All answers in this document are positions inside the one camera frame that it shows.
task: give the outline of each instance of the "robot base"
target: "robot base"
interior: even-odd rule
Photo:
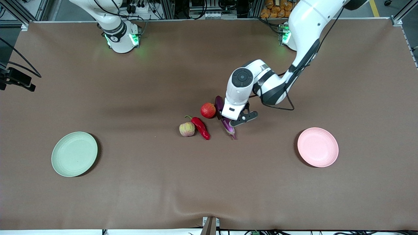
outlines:
[[[109,48],[117,53],[128,53],[134,48],[139,48],[141,41],[142,28],[130,21],[124,20],[127,26],[126,34],[121,38],[120,42],[112,42],[107,40]]]
[[[296,51],[296,44],[292,39],[292,33],[289,30],[289,22],[279,25],[279,45],[287,46],[290,50]]]

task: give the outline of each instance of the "red chili pepper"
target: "red chili pepper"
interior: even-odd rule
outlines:
[[[200,134],[203,136],[203,138],[205,138],[205,140],[209,140],[210,139],[210,134],[209,132],[206,130],[206,126],[203,123],[202,120],[200,120],[200,118],[198,117],[190,117],[190,116],[184,116],[185,118],[190,118],[190,122],[193,123],[197,130],[200,132]]]

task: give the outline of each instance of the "purple eggplant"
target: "purple eggplant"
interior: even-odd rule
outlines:
[[[236,140],[237,138],[235,137],[235,129],[229,124],[229,122],[231,120],[229,118],[223,117],[222,114],[221,114],[222,109],[224,108],[224,100],[222,99],[222,97],[216,96],[216,98],[215,98],[215,108],[216,108],[217,112],[219,113],[220,120],[221,120],[222,124],[224,125],[225,130],[228,132],[228,134],[230,136],[232,136],[232,138],[234,140]]]

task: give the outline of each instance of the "wire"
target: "wire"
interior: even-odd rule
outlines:
[[[281,109],[281,110],[287,110],[287,111],[293,111],[293,110],[295,110],[295,106],[293,105],[292,101],[290,100],[290,97],[289,97],[289,94],[287,93],[287,89],[286,88],[285,88],[285,93],[286,93],[286,98],[288,99],[290,105],[292,106],[291,109],[289,109],[289,108],[283,108],[283,107],[275,107],[275,106],[272,106],[272,105],[265,104],[264,101],[263,101],[263,91],[261,90],[261,87],[260,87],[261,103],[262,103],[262,105],[264,105],[266,107],[273,108],[273,109]]]
[[[305,65],[305,66],[301,66],[301,67],[297,68],[295,71],[293,71],[293,73],[295,74],[298,70],[301,70],[301,69],[306,68],[306,67],[308,67],[308,66],[310,66],[310,65],[309,65],[309,64],[307,64],[307,65]],[[286,73],[286,72],[281,73],[281,74],[278,74],[278,76],[282,76],[282,75],[284,75],[285,73]],[[274,108],[274,109],[287,110],[287,111],[293,111],[293,110],[295,110],[295,106],[293,105],[292,101],[290,100],[289,94],[288,94],[288,92],[287,92],[287,87],[286,87],[286,85],[287,85],[287,83],[285,83],[285,86],[284,86],[285,93],[286,93],[286,98],[288,99],[288,101],[289,101],[290,105],[292,106],[292,108],[276,107],[276,106],[272,106],[272,105],[265,104],[265,103],[264,103],[264,100],[263,100],[263,91],[261,90],[262,85],[260,86],[260,99],[261,99],[261,103],[262,103],[264,106],[267,106],[267,107],[270,107],[270,108]]]
[[[141,36],[145,33],[145,29],[147,29],[148,21],[149,21],[149,20],[147,20],[147,22],[145,22],[144,29],[143,29],[143,30],[142,30],[142,32],[141,32]]]
[[[265,21],[267,22],[267,24],[268,24],[268,26],[270,27],[270,29],[273,31],[273,32],[275,32],[275,33],[277,33],[277,34],[280,34],[278,31],[276,31],[274,28],[273,28],[273,26],[268,22],[268,20],[267,20],[267,18],[265,19]]]
[[[34,70],[34,71],[32,71],[32,70],[30,70],[30,69],[28,69],[28,68],[26,68],[26,67],[24,67],[24,66],[22,66],[22,65],[19,65],[19,64],[16,64],[16,63],[14,63],[14,62],[10,62],[9,61],[9,63],[10,64],[13,64],[13,65],[16,65],[16,66],[18,66],[18,67],[20,67],[20,68],[23,68],[23,69],[26,69],[26,70],[28,70],[29,72],[31,72],[31,73],[33,73],[34,75],[36,75],[37,77],[42,77],[41,76],[41,74],[35,69],[35,67],[33,67],[33,65],[18,51],[18,50],[16,50],[16,48],[15,47],[13,47],[12,45],[10,45],[8,42],[6,42],[3,38],[0,38],[0,40],[2,41],[2,42],[4,42],[6,45],[8,45],[11,49],[13,49],[20,57],[22,57],[22,59],[26,62],[26,63],[28,63],[29,64],[29,66]]]
[[[102,10],[102,11],[104,11],[104,12],[106,12],[106,13],[108,13],[108,14],[111,14],[111,15],[117,15],[117,16],[120,16],[120,17],[124,17],[124,18],[129,18],[129,15],[120,15],[120,14],[115,14],[115,13],[112,13],[112,12],[110,12],[110,11],[107,11],[107,10],[105,10],[98,2],[97,2],[97,0],[94,0],[94,2],[96,3],[96,5]],[[138,18],[138,20],[139,19],[141,19],[141,20],[144,20],[142,17],[140,17],[140,16],[138,16],[138,15],[133,15],[132,17],[137,17]]]
[[[316,52],[319,51],[319,49],[322,46],[322,43],[324,42],[325,38],[328,36],[329,32],[331,31],[331,29],[334,27],[335,23],[337,22],[338,18],[341,16],[342,11],[344,10],[344,8],[341,9],[340,13],[338,14],[337,18],[335,18],[334,22],[332,23],[331,27],[329,28],[328,32],[325,34],[324,38],[322,39],[321,43],[319,44],[318,50]]]
[[[151,9],[151,11],[153,12],[153,14],[160,20],[163,19],[163,17],[160,15],[160,13],[158,12],[158,8],[155,6],[155,1],[154,0],[148,0],[149,5],[151,6],[151,3],[153,4],[153,7],[155,9],[155,12],[158,14],[156,15],[156,13]]]
[[[4,13],[6,13],[6,8],[3,8],[3,7],[1,7],[1,6],[0,6],[0,12],[1,12],[2,10],[4,10],[4,11],[3,11],[3,13],[1,14],[0,18],[2,18],[2,17],[4,16]]]
[[[273,24],[273,23],[268,22],[267,18],[266,18],[266,20],[265,20],[265,21],[264,21],[262,18],[257,17],[257,16],[251,16],[250,18],[258,19],[258,20],[259,20],[259,21],[261,21],[263,24],[268,25],[268,26],[270,27],[270,29],[271,29],[273,32],[275,32],[275,33],[277,33],[277,34],[279,34],[279,35],[283,35],[283,34],[284,34],[284,33],[280,33],[280,32],[278,32],[277,30],[275,30],[273,27],[278,27],[279,25],[278,25],[278,24]]]
[[[112,0],[112,3],[115,5],[115,7],[117,8],[117,13],[118,14],[120,14],[120,9],[119,9],[119,7],[117,6],[117,4],[115,3],[115,1],[114,0]]]
[[[202,16],[204,16],[205,15],[205,13],[206,13],[206,10],[208,9],[208,4],[207,4],[207,2],[206,2],[206,0],[202,0],[202,13],[200,14],[200,16],[198,17],[198,18],[196,18],[195,20],[198,20],[198,19],[200,19],[200,18],[202,18]]]
[[[276,27],[279,26],[279,25],[276,25],[276,24],[269,23],[268,21],[264,21],[262,18],[257,17],[257,16],[251,16],[250,18],[258,19],[259,21],[263,22],[264,24],[270,24],[271,26],[276,26]]]

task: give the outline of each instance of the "pink plate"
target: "pink plate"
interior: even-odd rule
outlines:
[[[331,133],[318,127],[306,129],[301,133],[298,150],[307,163],[316,167],[330,166],[338,157],[337,141]]]

